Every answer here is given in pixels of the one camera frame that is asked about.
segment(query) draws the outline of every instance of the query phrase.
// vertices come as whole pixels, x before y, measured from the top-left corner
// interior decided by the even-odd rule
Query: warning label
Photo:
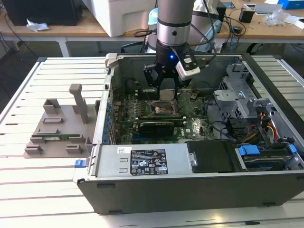
[[[168,174],[165,150],[131,151],[130,165],[133,176]]]

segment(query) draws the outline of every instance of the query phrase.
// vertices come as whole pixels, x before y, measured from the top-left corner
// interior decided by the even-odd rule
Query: floor
[[[61,57],[59,45],[56,42],[27,42],[29,48],[39,57]],[[119,53],[121,45],[125,42],[103,42],[101,53],[97,51],[96,42],[69,42],[71,54],[74,57],[105,56],[107,53]],[[246,51],[249,44],[241,44],[237,52]],[[126,49],[127,53],[139,52],[141,47],[131,47]],[[256,55],[277,54],[293,67],[301,76],[304,76],[304,46],[298,48],[303,53],[295,50],[290,44],[267,44],[259,48]],[[227,47],[223,52],[230,52]],[[8,54],[0,60],[0,112],[6,106],[10,98],[14,95],[22,80],[27,76],[31,67],[36,62],[36,57],[24,44],[21,44],[20,51]]]

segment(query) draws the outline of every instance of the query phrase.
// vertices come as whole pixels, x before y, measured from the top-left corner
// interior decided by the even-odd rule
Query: wooden table
[[[264,0],[256,0],[254,2],[263,2]],[[246,1],[233,0],[236,9],[241,8]],[[303,16],[304,9],[286,10],[291,15]],[[231,17],[238,20],[240,11],[231,13]],[[4,35],[5,40],[19,41],[19,39],[10,30],[4,20],[5,12],[0,16],[0,31]],[[252,22],[245,23],[246,33],[240,39],[240,42],[245,43],[304,43],[304,30],[290,24],[284,26],[268,27],[263,24],[264,16],[254,15]],[[38,33],[30,31],[26,26],[13,26],[9,22],[11,28],[24,41],[56,41],[59,43],[62,55],[69,57],[69,49],[67,42],[69,41],[142,41],[143,38],[133,37],[134,31],[127,32],[123,36],[109,37],[104,29],[100,26],[89,10],[84,10],[83,17],[77,26],[60,26],[52,25],[46,31]],[[239,25],[237,22],[232,22],[233,25]],[[221,32],[217,34],[216,43],[222,44],[229,36],[229,28],[226,23],[223,24]]]
[[[244,7],[244,4],[248,4],[248,1],[232,1],[235,5],[235,9]],[[255,0],[249,2],[263,3],[264,0]],[[227,9],[226,15],[233,19],[238,20],[240,10],[231,12],[231,9]],[[304,17],[304,9],[285,10],[290,15]],[[304,30],[298,28],[295,25],[286,23],[285,25],[267,26],[264,24],[263,19],[265,16],[253,15],[251,23],[243,23],[246,27],[246,33],[241,37],[240,42],[246,43],[304,43]],[[232,21],[232,25],[240,26],[239,23]],[[227,23],[224,23],[221,32],[217,35],[217,38],[227,39],[229,35],[229,27]]]

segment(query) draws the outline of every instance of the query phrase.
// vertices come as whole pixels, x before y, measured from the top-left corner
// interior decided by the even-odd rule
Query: white box
[[[155,0],[83,0],[110,37],[147,29]]]

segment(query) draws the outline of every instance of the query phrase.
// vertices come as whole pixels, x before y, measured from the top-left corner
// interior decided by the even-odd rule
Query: table leg
[[[101,42],[100,41],[96,41],[96,44],[97,44],[97,49],[98,49],[98,52],[102,52],[102,48],[101,48]]]
[[[65,40],[58,40],[62,56],[63,57],[71,57],[70,50],[67,47],[67,42]]]
[[[12,42],[11,42],[11,48],[12,48],[15,52],[20,51],[20,48],[19,48],[19,46],[18,46],[17,41],[12,41]]]

